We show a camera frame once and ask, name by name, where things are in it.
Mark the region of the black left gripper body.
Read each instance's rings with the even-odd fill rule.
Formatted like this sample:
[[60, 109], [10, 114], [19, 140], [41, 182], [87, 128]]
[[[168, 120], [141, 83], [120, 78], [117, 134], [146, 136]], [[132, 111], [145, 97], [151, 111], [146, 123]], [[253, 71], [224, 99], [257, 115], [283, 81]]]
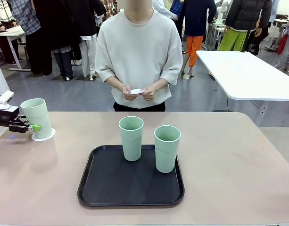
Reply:
[[19, 115], [19, 107], [11, 106], [8, 109], [0, 109], [0, 126], [9, 127], [11, 122]]

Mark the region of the person's right hand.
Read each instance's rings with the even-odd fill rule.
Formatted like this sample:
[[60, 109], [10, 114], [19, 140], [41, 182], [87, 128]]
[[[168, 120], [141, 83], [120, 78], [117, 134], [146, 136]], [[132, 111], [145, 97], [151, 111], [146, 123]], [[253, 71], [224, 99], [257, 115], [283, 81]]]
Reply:
[[121, 92], [125, 100], [127, 101], [133, 101], [138, 97], [137, 94], [131, 94], [131, 87], [127, 84], [123, 84], [121, 86]]

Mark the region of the person's left hand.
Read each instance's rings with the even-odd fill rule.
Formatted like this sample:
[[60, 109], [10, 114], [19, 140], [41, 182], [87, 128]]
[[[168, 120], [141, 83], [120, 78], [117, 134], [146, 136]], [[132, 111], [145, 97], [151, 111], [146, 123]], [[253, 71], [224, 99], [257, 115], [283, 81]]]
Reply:
[[141, 95], [146, 101], [152, 101], [154, 99], [156, 92], [157, 92], [157, 87], [156, 85], [152, 84], [146, 87]]

